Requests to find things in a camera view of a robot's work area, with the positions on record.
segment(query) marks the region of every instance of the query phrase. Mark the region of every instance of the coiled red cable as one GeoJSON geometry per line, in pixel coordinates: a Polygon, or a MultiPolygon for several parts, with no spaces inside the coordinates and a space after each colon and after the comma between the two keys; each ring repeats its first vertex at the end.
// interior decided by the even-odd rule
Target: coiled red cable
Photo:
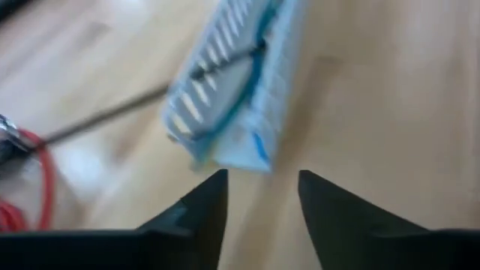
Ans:
{"type": "MultiPolygon", "coordinates": [[[[20,135],[30,140],[33,144],[39,145],[42,139],[35,133],[27,130],[19,130],[20,135]]],[[[53,159],[46,148],[37,151],[38,159],[42,169],[43,190],[40,219],[37,228],[33,230],[48,230],[53,216],[53,199],[55,192],[55,167],[53,159]]],[[[0,199],[0,232],[21,232],[29,230],[26,219],[20,209],[0,199]]]]}

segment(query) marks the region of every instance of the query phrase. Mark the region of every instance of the blue and white plastic object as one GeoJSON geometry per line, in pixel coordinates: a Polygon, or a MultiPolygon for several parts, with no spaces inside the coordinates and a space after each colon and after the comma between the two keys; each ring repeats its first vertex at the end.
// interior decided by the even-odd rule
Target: blue and white plastic object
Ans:
{"type": "Polygon", "coordinates": [[[292,91],[308,0],[222,0],[163,108],[194,160],[271,171],[292,91]],[[191,73],[262,39],[266,51],[203,79],[191,73]]]}

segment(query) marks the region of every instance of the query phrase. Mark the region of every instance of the red cable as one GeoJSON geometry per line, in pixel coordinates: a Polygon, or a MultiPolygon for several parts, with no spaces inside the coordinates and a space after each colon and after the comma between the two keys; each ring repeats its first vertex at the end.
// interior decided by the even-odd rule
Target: red cable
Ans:
{"type": "MultiPolygon", "coordinates": [[[[42,139],[36,134],[19,130],[21,136],[30,140],[35,145],[42,142],[42,139]]],[[[40,219],[38,221],[37,230],[48,230],[53,216],[53,198],[55,192],[55,167],[53,159],[46,148],[40,149],[38,159],[42,167],[43,178],[43,202],[40,210],[40,219]]],[[[23,213],[17,207],[0,199],[0,232],[20,232],[26,231],[27,222],[23,217],[23,213]]]]}

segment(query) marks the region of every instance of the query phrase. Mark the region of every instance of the wooden floor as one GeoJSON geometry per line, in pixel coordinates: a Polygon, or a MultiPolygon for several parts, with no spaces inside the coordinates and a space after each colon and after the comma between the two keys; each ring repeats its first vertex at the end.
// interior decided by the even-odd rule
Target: wooden floor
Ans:
{"type": "MultiPolygon", "coordinates": [[[[217,3],[37,1],[0,28],[0,113],[46,135],[171,80],[217,3]]],[[[300,169],[426,227],[480,227],[479,11],[310,0],[277,170],[230,173],[220,269],[320,268],[300,169]]],[[[59,227],[136,227],[209,174],[188,169],[159,107],[52,150],[59,227]]]]}

